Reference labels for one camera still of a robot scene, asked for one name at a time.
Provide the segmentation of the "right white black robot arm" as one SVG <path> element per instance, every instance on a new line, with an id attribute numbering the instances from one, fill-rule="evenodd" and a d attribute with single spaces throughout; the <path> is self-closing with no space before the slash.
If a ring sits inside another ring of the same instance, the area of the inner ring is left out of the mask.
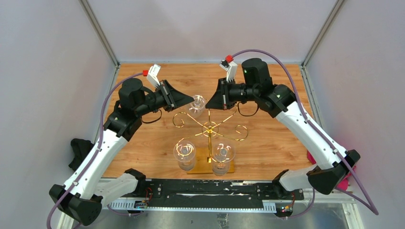
<path id="1" fill-rule="evenodd" d="M 218 80 L 207 109 L 229 110 L 238 102 L 253 101 L 257 107 L 277 119 L 310 152 L 316 163 L 300 170 L 284 170 L 273 179 L 273 194 L 285 199 L 293 190 L 313 188 L 328 195 L 349 174 L 360 159 L 356 150 L 336 143 L 311 118 L 296 94 L 284 84 L 274 84 L 268 64 L 260 58 L 242 62 L 244 83 L 236 83 L 237 64 L 227 56 L 219 64 L 226 77 Z"/>

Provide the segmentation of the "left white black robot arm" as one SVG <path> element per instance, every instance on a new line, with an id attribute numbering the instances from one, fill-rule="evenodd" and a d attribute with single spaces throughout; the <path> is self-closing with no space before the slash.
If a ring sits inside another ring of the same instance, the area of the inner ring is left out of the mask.
<path id="1" fill-rule="evenodd" d="M 119 82 L 119 99 L 108 118 L 101 117 L 100 135 L 81 165 L 63 185 L 53 185 L 50 196 L 58 209 L 80 226 L 92 224 L 101 210 L 121 196 L 145 197 L 148 193 L 143 173 L 128 169 L 121 176 L 99 185 L 99 180 L 118 154 L 143 124 L 149 113 L 171 112 L 194 101 L 193 97 L 174 89 L 166 80 L 154 90 L 137 77 Z"/>

